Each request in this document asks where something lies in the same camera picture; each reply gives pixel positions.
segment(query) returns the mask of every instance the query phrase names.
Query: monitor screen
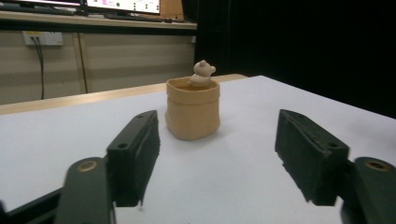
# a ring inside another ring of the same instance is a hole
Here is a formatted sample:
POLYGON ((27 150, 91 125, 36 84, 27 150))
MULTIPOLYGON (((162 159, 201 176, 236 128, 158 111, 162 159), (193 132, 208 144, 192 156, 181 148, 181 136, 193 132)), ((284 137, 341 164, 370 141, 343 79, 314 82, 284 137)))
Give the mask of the monitor screen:
POLYGON ((79 7, 79 0, 2 0, 6 3, 21 6, 46 6, 46 7, 79 7))
POLYGON ((160 14, 160 0, 84 0, 88 11, 160 14))

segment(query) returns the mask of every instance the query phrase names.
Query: computer monitor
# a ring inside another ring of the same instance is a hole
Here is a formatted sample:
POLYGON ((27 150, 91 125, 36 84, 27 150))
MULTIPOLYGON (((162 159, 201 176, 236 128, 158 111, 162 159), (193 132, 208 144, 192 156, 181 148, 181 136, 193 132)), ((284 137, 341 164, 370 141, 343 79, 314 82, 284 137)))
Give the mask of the computer monitor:
POLYGON ((18 4, 21 7, 73 7, 80 6, 80 0, 0 0, 4 3, 18 4))
POLYGON ((160 15, 160 0, 83 0, 88 12, 160 15))

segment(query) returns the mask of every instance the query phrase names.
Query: screw hole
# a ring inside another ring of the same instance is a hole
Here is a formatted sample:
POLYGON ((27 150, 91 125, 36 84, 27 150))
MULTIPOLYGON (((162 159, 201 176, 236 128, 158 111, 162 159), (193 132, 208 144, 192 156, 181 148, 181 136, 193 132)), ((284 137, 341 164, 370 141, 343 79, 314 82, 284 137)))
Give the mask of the screw hole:
POLYGON ((381 161, 367 161, 366 166, 377 171, 382 171, 382 172, 389 171, 389 167, 381 161))
POLYGON ((78 171, 79 172, 87 172, 87 171, 95 169, 96 165, 97 165, 96 161, 84 161, 83 163, 81 163, 78 166, 78 171))

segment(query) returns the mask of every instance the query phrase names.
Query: wooden desk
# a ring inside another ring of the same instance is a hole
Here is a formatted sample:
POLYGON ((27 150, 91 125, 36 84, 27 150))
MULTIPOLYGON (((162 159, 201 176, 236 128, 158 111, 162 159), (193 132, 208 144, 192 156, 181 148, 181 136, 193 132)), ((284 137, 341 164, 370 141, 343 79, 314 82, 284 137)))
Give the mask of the wooden desk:
POLYGON ((97 17, 0 11, 0 29, 97 34, 195 35, 197 24, 114 21, 97 17))
MULTIPOLYGON (((240 78, 245 78, 245 76, 238 74, 231 74, 231 75, 213 77, 213 79, 218 82, 237 80, 240 78)), ((66 96, 66 97, 53 98, 42 101, 23 102, 23 103, 11 104, 11 105, 0 105, 0 115, 54 108, 60 106, 68 106, 68 105, 81 105, 81 104, 99 102, 99 101, 110 100, 125 96, 133 96, 133 95, 145 94, 156 91, 165 91, 165 88, 166 88, 165 83, 161 83, 161 84, 133 87, 128 89, 114 90, 114 91, 101 91, 95 93, 66 96)))

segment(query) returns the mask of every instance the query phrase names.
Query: electrical outlet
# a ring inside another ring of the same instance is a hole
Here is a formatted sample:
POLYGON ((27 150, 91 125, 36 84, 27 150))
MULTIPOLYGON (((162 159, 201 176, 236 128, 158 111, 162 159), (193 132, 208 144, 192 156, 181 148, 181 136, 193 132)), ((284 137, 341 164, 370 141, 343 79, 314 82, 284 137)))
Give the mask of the electrical outlet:
POLYGON ((46 41, 46 45, 49 46, 61 46, 64 44, 64 39, 60 32, 44 32, 44 39, 46 41))
POLYGON ((45 39, 44 39, 44 32, 40 31, 22 31, 23 33, 23 39, 26 45, 35 45, 35 41, 32 39, 37 39, 40 45, 46 45, 45 39))
POLYGON ((34 46, 37 39, 40 45, 61 46, 64 44, 62 33, 60 32, 40 32, 40 31, 22 31, 23 39, 26 45, 34 46))

